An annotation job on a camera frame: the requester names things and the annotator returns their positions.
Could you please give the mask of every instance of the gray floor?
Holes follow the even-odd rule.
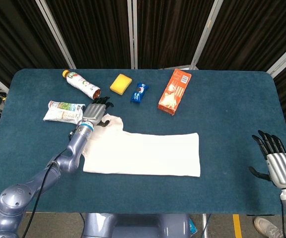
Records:
[[[22,235],[27,222],[30,218],[27,213],[19,229],[19,235]],[[191,215],[199,231],[193,238],[200,238],[202,229],[201,215]],[[253,226],[251,216],[241,215],[240,223],[243,238],[262,238]],[[267,216],[266,219],[273,222],[276,226],[281,227],[280,216]],[[36,213],[30,227],[27,238],[77,238],[82,231],[82,219],[78,213]],[[234,226],[232,215],[214,214],[208,225],[208,233],[211,238],[233,238]]]

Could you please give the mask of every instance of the blue table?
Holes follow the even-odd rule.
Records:
[[[24,69],[13,78],[0,121],[0,193],[42,170],[68,143],[75,125],[43,121],[50,100],[89,104],[60,69]],[[124,130],[157,135],[197,132],[201,177],[63,175],[45,193],[41,212],[279,214],[280,191],[255,178],[248,166],[267,172],[251,138],[261,129],[280,137],[286,124],[273,79],[265,72],[191,70],[191,82],[175,116],[157,109],[172,70],[79,69],[110,96],[108,113]],[[123,96],[109,90],[119,73],[133,79]],[[149,86],[141,104],[130,103],[138,82]],[[144,150],[144,145],[137,145]]]

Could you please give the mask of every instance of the sneaker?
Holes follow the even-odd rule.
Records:
[[[255,228],[257,229],[257,231],[261,233],[262,235],[264,235],[265,237],[269,237],[269,238],[282,238],[283,237],[282,231],[264,218],[256,217],[253,221],[253,224]]]

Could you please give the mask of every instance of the white cloth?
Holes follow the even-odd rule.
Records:
[[[121,118],[109,114],[95,126],[84,148],[83,171],[102,174],[200,176],[199,137],[147,135],[123,131]]]

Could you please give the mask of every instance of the silver robotic hand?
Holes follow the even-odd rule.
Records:
[[[252,135],[253,139],[258,143],[260,150],[266,160],[269,174],[257,172],[253,167],[249,167],[250,172],[273,184],[282,190],[280,199],[286,213],[286,150],[279,138],[275,135],[269,135],[263,131],[258,131],[261,138]]]
[[[109,97],[98,98],[90,104],[83,120],[76,130],[70,134],[70,142],[64,151],[54,156],[46,168],[25,183],[18,183],[5,189],[0,194],[0,238],[18,238],[17,230],[26,212],[27,206],[37,197],[31,219],[35,213],[39,197],[53,187],[60,179],[61,174],[75,173],[79,166],[81,153],[91,136],[95,125],[106,126],[109,122],[101,121],[105,110],[112,103],[107,102]]]

